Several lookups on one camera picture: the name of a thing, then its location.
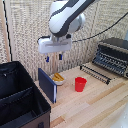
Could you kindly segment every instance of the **textured wall panel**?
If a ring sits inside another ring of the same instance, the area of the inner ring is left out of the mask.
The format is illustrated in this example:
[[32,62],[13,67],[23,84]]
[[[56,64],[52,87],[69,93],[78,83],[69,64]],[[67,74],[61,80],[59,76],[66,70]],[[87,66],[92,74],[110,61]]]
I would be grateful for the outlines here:
[[49,7],[53,0],[10,0],[16,60],[20,61],[34,80],[38,68],[48,75],[52,73],[52,58],[45,62],[45,56],[38,53],[37,40],[49,34]]
[[[119,20],[126,12],[128,12],[128,0],[102,0],[98,3],[96,18],[91,36],[104,31],[117,20]],[[88,49],[89,60],[93,58],[95,53],[96,42],[105,38],[115,37],[125,39],[128,30],[128,15],[122,19],[117,25],[107,32],[90,40]]]
[[4,11],[3,11],[3,3],[0,1],[0,64],[8,62],[8,54],[7,54],[7,47],[6,47],[6,41],[5,41],[5,31],[4,31],[4,25],[3,23],[5,21],[4,17]]
[[[39,37],[49,34],[49,11],[53,1],[10,0],[16,60],[25,66],[34,80],[37,80],[38,77],[38,67],[42,68],[48,75],[52,74],[53,71],[53,54],[48,54],[50,63],[46,63],[45,56],[38,53],[37,44]],[[95,5],[84,12],[87,22],[83,30],[74,34],[73,40],[83,39],[90,35],[94,11]],[[87,43],[87,41],[73,43],[71,51],[65,52],[63,60],[58,61],[58,72],[83,63]]]
[[7,61],[7,53],[6,53],[6,48],[5,48],[3,27],[2,27],[2,22],[1,22],[1,18],[0,18],[0,64],[6,63],[6,62],[8,62]]

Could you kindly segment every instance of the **cable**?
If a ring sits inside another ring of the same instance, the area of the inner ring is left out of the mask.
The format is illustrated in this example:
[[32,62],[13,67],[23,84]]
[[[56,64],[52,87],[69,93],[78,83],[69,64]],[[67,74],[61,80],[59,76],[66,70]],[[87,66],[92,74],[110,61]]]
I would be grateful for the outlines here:
[[128,12],[127,12],[123,17],[121,17],[115,24],[113,24],[112,26],[110,26],[110,27],[107,28],[106,30],[104,30],[104,31],[102,31],[102,32],[100,32],[100,33],[98,33],[98,34],[92,36],[92,37],[89,37],[89,38],[86,38],[86,39],[82,39],[82,40],[73,41],[73,42],[79,42],[79,41],[83,41],[83,40],[88,40],[88,39],[94,38],[94,37],[96,37],[96,36],[98,36],[98,35],[100,35],[100,34],[106,32],[106,31],[108,31],[110,28],[112,28],[112,27],[114,27],[116,24],[118,24],[126,15],[128,15]]

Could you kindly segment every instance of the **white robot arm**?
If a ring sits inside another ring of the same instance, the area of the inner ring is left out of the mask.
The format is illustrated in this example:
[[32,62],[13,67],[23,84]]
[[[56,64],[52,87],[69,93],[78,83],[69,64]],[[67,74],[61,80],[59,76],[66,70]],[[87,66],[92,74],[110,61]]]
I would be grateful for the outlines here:
[[82,13],[88,6],[99,0],[57,0],[50,8],[49,29],[51,36],[38,40],[41,54],[64,52],[71,49],[72,33],[80,30],[85,23]]

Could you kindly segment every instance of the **small cup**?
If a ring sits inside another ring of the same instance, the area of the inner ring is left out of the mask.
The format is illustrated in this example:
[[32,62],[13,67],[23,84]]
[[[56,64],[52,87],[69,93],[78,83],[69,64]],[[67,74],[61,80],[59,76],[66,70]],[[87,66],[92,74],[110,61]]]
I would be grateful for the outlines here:
[[82,92],[84,90],[87,80],[82,77],[75,78],[75,90],[77,92]]

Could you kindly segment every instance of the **black plastic container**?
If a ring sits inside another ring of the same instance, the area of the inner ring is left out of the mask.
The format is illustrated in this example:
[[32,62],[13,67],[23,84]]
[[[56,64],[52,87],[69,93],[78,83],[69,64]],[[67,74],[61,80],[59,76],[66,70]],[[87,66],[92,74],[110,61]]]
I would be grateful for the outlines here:
[[0,128],[50,128],[51,107],[23,65],[0,65]]

